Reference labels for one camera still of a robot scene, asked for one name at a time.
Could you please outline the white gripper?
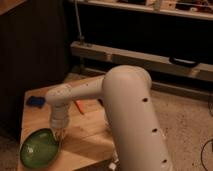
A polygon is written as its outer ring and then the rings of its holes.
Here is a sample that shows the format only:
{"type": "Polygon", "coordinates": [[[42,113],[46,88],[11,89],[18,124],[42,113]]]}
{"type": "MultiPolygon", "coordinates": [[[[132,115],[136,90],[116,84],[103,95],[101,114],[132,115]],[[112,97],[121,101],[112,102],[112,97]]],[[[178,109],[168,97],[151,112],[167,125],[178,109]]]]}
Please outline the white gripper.
{"type": "Polygon", "coordinates": [[[53,134],[55,134],[55,129],[59,129],[57,133],[57,138],[59,141],[62,141],[66,136],[66,128],[69,123],[69,116],[68,115],[51,115],[50,116],[50,129],[53,134]]]}

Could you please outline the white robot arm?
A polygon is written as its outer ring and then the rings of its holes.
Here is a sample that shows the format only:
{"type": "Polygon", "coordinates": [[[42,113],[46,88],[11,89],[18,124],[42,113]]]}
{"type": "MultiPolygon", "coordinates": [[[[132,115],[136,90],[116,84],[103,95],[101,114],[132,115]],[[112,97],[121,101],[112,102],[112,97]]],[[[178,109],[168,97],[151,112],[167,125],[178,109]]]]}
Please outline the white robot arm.
{"type": "Polygon", "coordinates": [[[61,84],[49,90],[50,127],[61,133],[69,123],[70,103],[102,99],[122,171],[174,171],[163,131],[150,96],[149,73],[122,65],[105,75],[72,87],[61,84]]]}

